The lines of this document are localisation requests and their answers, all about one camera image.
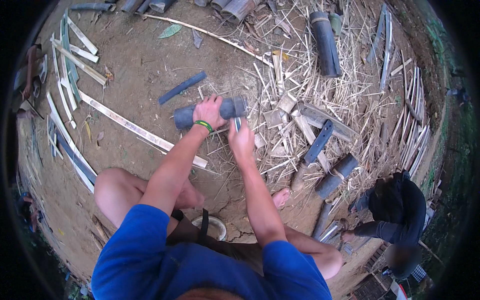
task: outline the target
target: bare leg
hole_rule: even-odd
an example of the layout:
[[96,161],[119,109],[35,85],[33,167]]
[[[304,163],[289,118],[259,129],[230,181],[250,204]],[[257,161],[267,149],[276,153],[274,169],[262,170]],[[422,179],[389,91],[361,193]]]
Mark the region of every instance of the bare leg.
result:
[[[103,170],[96,178],[94,198],[100,211],[115,227],[120,227],[132,206],[138,204],[147,187],[148,181],[138,178],[121,168]],[[185,181],[177,198],[175,208],[201,206],[205,198],[189,180]],[[175,229],[175,219],[170,217],[167,232]]]
[[[272,195],[272,200],[277,208],[287,202],[289,192],[288,188],[284,188]],[[313,257],[324,279],[332,278],[338,273],[343,264],[343,257],[335,247],[320,243],[287,225],[284,225],[284,228],[288,242],[294,245],[298,251]]]

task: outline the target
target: bare foot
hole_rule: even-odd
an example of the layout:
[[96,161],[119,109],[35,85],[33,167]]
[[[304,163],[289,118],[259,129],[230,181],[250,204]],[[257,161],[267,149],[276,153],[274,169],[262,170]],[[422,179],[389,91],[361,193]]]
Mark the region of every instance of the bare foot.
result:
[[278,192],[274,193],[272,195],[272,200],[273,200],[273,203],[275,204],[275,207],[279,209],[280,207],[284,206],[285,203],[287,203],[289,196],[290,196],[289,188],[283,188]]
[[175,208],[194,208],[204,204],[205,197],[193,187],[190,180],[186,180],[182,186],[180,195],[175,201]]

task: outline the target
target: machete handle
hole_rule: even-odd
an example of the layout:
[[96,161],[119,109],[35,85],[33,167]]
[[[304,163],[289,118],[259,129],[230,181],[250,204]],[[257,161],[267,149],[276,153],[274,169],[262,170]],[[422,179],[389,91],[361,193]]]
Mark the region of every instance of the machete handle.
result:
[[303,181],[303,175],[305,174],[305,171],[308,169],[308,166],[305,164],[305,161],[302,161],[300,164],[297,173],[295,173],[295,177],[292,180],[292,191],[301,191],[303,189],[303,184],[305,183]]

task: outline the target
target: green leaf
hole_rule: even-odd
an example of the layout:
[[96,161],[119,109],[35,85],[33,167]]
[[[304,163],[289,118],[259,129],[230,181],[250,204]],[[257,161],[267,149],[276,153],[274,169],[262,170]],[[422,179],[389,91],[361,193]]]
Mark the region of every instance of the green leaf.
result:
[[176,34],[178,31],[180,31],[181,28],[182,28],[182,25],[179,25],[179,24],[170,25],[158,36],[158,38],[170,37]]

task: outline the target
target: bracelet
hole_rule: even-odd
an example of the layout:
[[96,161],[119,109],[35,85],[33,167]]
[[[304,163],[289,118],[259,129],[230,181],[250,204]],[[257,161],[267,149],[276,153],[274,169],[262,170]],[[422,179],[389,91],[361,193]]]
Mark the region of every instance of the bracelet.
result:
[[213,131],[212,126],[210,126],[210,124],[208,124],[207,122],[205,122],[203,120],[195,121],[194,124],[199,124],[199,125],[205,126],[210,133],[212,133],[212,131]]

